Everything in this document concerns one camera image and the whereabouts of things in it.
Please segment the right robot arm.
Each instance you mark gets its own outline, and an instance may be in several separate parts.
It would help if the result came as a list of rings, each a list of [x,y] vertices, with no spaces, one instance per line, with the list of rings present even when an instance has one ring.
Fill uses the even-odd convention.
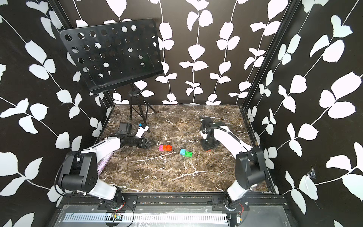
[[[266,180],[268,172],[263,151],[239,139],[223,122],[213,122],[210,117],[200,117],[200,140],[207,151],[224,145],[235,158],[235,181],[227,189],[227,200],[236,203],[259,183]]]

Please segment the orange lego brick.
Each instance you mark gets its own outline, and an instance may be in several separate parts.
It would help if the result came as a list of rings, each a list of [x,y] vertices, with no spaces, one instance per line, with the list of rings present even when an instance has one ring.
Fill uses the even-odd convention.
[[[171,145],[164,145],[163,146],[163,151],[172,151],[172,146]]]

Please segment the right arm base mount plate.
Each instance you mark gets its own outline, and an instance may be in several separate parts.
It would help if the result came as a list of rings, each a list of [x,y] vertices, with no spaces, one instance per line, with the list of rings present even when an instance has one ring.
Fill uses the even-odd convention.
[[[214,211],[239,213],[250,210],[249,202],[246,200],[246,197],[233,201],[226,194],[212,196],[211,201],[207,202],[207,204],[211,205]]]

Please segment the green lego brick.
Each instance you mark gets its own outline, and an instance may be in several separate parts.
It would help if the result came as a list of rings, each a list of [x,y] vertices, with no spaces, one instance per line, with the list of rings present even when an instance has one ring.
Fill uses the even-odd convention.
[[[188,157],[188,158],[192,158],[193,152],[185,151],[184,156]]]

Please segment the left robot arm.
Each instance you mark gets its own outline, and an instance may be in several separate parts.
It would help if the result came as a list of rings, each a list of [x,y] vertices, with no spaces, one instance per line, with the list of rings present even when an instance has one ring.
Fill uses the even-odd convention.
[[[155,144],[145,137],[114,135],[82,151],[71,151],[57,172],[55,185],[62,190],[121,203],[120,190],[99,179],[98,162],[124,146],[149,149]]]

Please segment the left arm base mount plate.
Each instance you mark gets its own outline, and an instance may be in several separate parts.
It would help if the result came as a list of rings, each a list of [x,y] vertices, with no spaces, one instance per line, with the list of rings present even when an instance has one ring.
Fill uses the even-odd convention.
[[[114,212],[120,210],[122,207],[131,208],[133,211],[136,209],[138,197],[131,194],[122,194],[114,200],[101,200],[97,209],[99,211]]]

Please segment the blue lego brick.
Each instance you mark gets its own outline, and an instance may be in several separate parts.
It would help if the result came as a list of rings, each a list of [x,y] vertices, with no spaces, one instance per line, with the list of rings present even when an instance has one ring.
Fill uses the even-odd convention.
[[[184,156],[184,155],[185,155],[185,153],[186,153],[186,150],[185,150],[185,149],[181,149],[181,150],[180,150],[180,154],[181,154],[181,155],[183,155],[183,156]]]

